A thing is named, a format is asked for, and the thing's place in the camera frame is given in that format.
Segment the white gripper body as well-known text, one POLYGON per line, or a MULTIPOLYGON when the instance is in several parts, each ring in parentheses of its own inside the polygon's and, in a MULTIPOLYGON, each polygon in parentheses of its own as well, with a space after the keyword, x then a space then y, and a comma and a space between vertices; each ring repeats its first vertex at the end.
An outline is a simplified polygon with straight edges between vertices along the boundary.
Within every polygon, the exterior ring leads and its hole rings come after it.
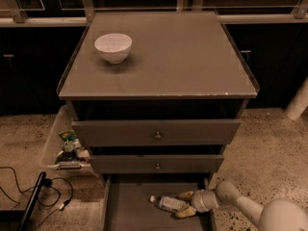
POLYGON ((219 199, 213 190, 198 190, 192 194, 191 204, 199 213, 209 212, 219 207, 219 199))

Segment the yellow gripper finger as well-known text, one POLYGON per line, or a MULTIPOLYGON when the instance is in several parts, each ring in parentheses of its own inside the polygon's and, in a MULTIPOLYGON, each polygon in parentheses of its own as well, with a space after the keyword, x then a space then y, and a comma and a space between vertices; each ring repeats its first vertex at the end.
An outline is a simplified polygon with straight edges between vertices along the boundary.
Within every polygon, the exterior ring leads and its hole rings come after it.
POLYGON ((175 213, 177 218, 189 218, 193 217, 196 214, 196 210, 192 206, 184 206, 175 213))
POLYGON ((178 195, 178 198, 184 201, 190 201, 193 196, 193 191, 182 192, 178 195))

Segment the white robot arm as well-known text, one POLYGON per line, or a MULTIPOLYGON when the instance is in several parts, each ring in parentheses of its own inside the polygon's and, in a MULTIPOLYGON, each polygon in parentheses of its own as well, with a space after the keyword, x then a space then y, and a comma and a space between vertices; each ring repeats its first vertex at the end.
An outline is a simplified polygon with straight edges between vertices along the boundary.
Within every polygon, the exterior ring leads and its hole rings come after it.
POLYGON ((222 180, 211 190, 183 192, 185 202, 176 212, 178 218, 231 206, 237 208, 258 231, 308 231, 308 215, 297 204, 287 199, 274 199, 261 205, 245 195, 231 182, 222 180))

